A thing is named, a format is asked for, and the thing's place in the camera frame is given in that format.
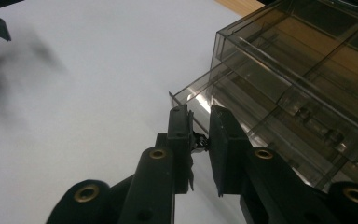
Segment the transparent plastic box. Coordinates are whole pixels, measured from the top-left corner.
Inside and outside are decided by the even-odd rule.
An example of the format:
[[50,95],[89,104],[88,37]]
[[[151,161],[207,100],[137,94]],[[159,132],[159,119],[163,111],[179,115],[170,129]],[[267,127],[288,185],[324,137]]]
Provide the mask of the transparent plastic box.
[[172,104],[206,133],[210,105],[230,109],[317,189],[358,183],[358,15],[324,0],[263,7],[217,32],[211,70]]

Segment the clear plastic container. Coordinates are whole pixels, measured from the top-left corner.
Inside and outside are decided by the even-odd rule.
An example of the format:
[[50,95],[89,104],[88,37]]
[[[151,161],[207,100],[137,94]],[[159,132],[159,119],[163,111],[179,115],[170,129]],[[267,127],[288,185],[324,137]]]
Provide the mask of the clear plastic container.
[[172,95],[208,132],[230,109],[317,189],[358,183],[358,14],[329,1],[282,0],[217,32],[211,71]]

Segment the wooden surface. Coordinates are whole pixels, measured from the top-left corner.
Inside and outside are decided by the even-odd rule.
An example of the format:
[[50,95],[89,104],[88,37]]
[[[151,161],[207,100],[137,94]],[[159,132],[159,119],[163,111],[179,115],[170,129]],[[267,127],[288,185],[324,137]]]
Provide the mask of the wooden surface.
[[216,0],[216,2],[231,9],[241,16],[247,16],[248,14],[258,10],[262,6],[262,3],[256,0]]

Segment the white table surface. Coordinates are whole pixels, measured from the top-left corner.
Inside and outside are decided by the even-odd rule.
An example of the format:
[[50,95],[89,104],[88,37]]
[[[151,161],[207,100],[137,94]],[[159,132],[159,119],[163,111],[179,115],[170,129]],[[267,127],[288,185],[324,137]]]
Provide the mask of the white table surface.
[[[0,17],[0,224],[45,223],[75,183],[132,175],[167,132],[168,91],[208,71],[216,31],[240,18],[214,0],[27,0]],[[244,223],[207,153],[193,158],[175,223]]]

